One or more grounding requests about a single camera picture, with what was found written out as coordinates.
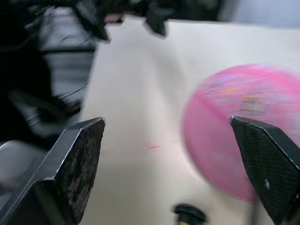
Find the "pink toy ball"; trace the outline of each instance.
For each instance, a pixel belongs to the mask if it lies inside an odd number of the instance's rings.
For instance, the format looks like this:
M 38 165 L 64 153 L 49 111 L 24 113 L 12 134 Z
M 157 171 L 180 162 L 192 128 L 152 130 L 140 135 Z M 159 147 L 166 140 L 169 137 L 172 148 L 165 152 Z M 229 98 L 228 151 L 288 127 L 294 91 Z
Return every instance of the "pink toy ball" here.
M 183 139 L 196 168 L 213 186 L 254 201 L 229 124 L 232 115 L 275 125 L 300 146 L 298 76 L 269 65 L 243 65 L 212 75 L 193 93 L 182 118 Z

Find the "black screw knob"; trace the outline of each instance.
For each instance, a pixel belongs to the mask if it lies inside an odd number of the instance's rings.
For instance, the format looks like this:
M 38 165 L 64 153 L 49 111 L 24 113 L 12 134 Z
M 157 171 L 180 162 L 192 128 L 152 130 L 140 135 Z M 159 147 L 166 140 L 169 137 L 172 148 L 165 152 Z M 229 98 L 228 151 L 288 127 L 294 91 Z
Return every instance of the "black screw knob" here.
M 177 222 L 180 225 L 201 225 L 206 222 L 205 214 L 190 204 L 179 204 L 175 206 L 173 212 L 178 214 Z

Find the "pink ball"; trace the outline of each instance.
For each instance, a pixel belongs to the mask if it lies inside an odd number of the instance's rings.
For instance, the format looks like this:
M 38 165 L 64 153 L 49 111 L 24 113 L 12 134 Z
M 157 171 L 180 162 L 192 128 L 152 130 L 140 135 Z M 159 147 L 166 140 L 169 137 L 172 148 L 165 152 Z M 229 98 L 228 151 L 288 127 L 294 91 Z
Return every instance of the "pink ball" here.
M 201 174 L 217 188 L 254 201 L 229 118 L 237 115 L 281 128 L 300 146 L 299 75 L 262 65 L 223 70 L 204 81 L 189 100 L 182 134 Z

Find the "white table surface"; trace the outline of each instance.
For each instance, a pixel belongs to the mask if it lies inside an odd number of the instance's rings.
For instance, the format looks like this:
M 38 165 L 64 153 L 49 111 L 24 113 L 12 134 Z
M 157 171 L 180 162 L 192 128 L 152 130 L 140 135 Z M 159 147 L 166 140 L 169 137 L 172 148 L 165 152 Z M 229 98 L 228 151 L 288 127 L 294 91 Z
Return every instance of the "white table surface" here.
M 141 20 L 109 27 L 90 75 L 82 120 L 106 120 L 97 177 L 82 225 L 172 225 L 191 203 L 211 225 L 248 224 L 250 204 L 212 188 L 180 140 L 180 115 L 195 87 L 222 69 L 273 63 L 300 71 L 300 31 L 170 22 L 165 39 Z M 272 224 L 263 213 L 262 225 Z

